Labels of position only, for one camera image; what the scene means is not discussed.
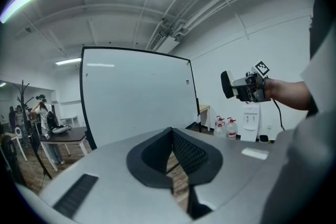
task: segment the ceiling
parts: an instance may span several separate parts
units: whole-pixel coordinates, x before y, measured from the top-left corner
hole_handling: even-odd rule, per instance
[[[174,29],[209,1],[32,0],[0,26],[2,53],[55,68],[82,46],[145,49],[165,13]]]

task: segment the white sleeve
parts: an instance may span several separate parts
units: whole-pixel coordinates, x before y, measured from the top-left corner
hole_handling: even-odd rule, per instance
[[[40,113],[41,113],[40,106],[38,106],[37,109],[35,109],[35,113],[36,113],[36,114],[40,114]]]

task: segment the fluorescent light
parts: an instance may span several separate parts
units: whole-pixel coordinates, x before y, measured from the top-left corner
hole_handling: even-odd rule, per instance
[[[114,65],[106,65],[105,63],[88,63],[90,67],[114,67]]]
[[[19,8],[28,3],[31,0],[13,0],[9,6],[7,6],[0,15],[0,21],[4,24],[8,18],[11,17]]]
[[[80,62],[81,58],[76,58],[76,59],[71,59],[71,60],[65,60],[61,62],[56,62],[57,65],[64,65],[66,63],[71,63],[71,62]]]

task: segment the black vent grille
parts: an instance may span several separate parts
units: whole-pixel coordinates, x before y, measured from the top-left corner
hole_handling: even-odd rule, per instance
[[[160,35],[160,33],[157,34],[155,39],[153,40],[153,43],[150,45],[149,50],[153,50],[155,48],[156,44],[158,44],[161,39],[162,39],[162,36]]]
[[[54,209],[72,218],[97,180],[97,176],[82,175],[54,205]]]
[[[191,174],[208,160],[208,154],[180,135],[173,133],[173,152],[185,173]]]

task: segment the table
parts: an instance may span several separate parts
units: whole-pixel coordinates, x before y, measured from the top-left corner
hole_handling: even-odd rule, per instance
[[[9,135],[9,136],[11,137],[11,140],[16,140],[16,141],[17,141],[17,144],[18,144],[18,146],[19,146],[19,148],[20,148],[20,151],[21,151],[21,153],[22,153],[23,159],[25,159],[25,161],[28,161],[27,158],[26,158],[25,153],[23,152],[23,149],[22,149],[22,147],[21,147],[20,140],[19,140],[19,138],[17,137],[17,135],[16,135],[16,134],[12,134],[12,133],[4,133],[4,135]],[[4,159],[5,159],[5,161],[6,161],[6,164],[8,165],[8,167],[10,167],[9,164],[8,164],[7,159],[5,158],[5,154],[3,153],[2,148],[1,148],[1,141],[2,141],[2,137],[3,137],[3,136],[1,135],[0,137],[1,137],[1,139],[0,139],[0,151],[1,151],[2,155],[4,156]]]
[[[207,114],[206,114],[207,119],[206,119],[206,121],[207,121],[207,125],[208,125],[208,131],[210,132],[210,106],[209,105],[200,104],[199,107],[200,107],[200,114],[203,111],[207,111]]]
[[[45,145],[46,144],[64,144],[64,146],[67,149],[68,154],[70,155],[67,145],[78,144],[81,150],[83,151],[84,156],[86,156],[88,155],[88,152],[86,151],[85,146],[83,144],[83,141],[86,137],[86,134],[85,134],[86,130],[87,130],[86,127],[72,128],[71,130],[68,130],[61,134],[53,134],[50,136],[48,140],[44,136],[40,137],[41,146],[44,152],[46,153],[47,158],[50,161],[55,171],[58,172],[58,169],[55,163],[53,162],[53,160],[51,159]]]
[[[63,125],[70,125],[71,127],[79,127],[77,115],[68,118],[62,118],[60,120],[62,121]]]

